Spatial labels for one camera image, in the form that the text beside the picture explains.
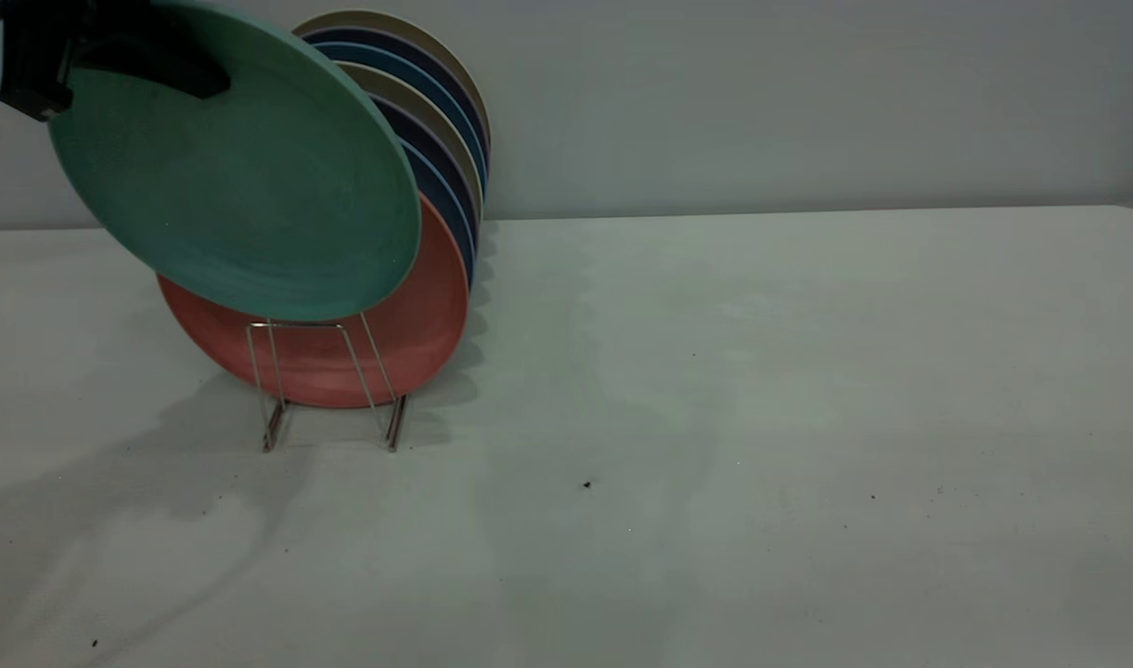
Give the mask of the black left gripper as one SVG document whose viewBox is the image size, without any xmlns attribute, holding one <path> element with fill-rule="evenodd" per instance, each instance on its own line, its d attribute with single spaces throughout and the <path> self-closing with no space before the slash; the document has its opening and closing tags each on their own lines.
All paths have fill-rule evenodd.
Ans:
<svg viewBox="0 0 1133 668">
<path fill-rule="evenodd" d="M 120 72 L 206 100 L 230 88 L 225 69 L 191 41 L 134 37 L 143 1 L 0 1 L 0 101 L 39 122 L 73 106 L 70 72 Z"/>
</svg>

